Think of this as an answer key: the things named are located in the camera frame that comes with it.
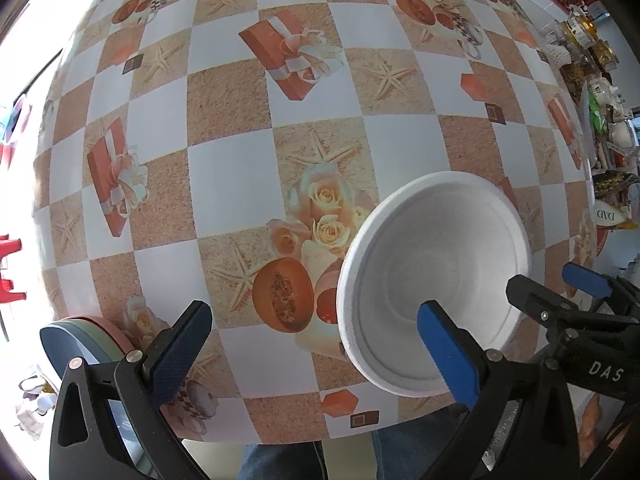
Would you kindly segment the person's right hand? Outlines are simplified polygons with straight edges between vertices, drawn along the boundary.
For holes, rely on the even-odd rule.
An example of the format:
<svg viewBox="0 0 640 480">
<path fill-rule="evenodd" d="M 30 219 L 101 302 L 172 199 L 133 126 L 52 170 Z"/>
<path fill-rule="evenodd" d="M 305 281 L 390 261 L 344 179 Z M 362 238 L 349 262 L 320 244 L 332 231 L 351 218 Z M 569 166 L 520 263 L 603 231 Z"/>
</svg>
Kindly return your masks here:
<svg viewBox="0 0 640 480">
<path fill-rule="evenodd" d="M 582 460 L 586 460 L 613 426 L 623 401 L 593 393 L 582 410 L 578 422 L 578 444 Z"/>
</svg>

